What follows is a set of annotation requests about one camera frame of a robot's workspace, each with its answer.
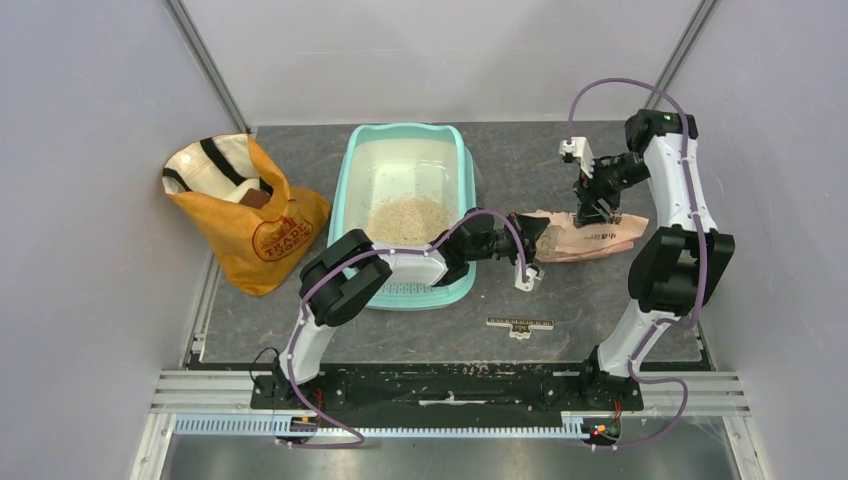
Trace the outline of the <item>pink cat litter bag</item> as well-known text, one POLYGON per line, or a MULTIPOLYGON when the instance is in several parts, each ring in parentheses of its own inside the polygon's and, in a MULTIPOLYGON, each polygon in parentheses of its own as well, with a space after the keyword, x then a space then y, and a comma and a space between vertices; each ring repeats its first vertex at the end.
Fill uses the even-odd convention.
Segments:
POLYGON ((574 226, 573 212, 537 210, 523 213, 546 216, 550 225, 537 242, 538 262, 568 263, 606 257, 630 250, 649 225, 649 219, 630 214, 614 214, 608 224, 574 226))

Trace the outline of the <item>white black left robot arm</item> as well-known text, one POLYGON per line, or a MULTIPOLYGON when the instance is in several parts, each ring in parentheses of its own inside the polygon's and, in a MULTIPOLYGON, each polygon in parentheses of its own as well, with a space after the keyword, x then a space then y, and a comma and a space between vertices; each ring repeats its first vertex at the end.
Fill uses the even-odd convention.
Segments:
POLYGON ((507 259, 514 285, 533 289, 541 277, 534 265, 546 217, 475 207, 422 246, 387 245, 354 229, 332 243, 301 271, 300 304, 292 336, 278 354, 276 396, 290 408, 307 405, 321 359, 336 328, 354 319, 387 285, 448 287, 468 277, 482 260, 507 259))

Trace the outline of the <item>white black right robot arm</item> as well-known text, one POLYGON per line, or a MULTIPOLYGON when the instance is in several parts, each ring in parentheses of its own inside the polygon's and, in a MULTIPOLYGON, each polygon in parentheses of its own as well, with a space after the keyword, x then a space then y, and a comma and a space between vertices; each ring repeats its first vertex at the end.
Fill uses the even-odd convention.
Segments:
POLYGON ((645 356, 668 328, 696 326, 735 252, 733 236, 719 231, 706 205, 697 137, 693 116, 641 109, 625 122, 626 152, 593 158, 583 137, 563 149, 580 163, 576 227, 611 222, 622 192, 643 181, 656 208, 657 228, 628 273, 629 303, 581 367, 577 395, 588 408, 633 393, 645 356))

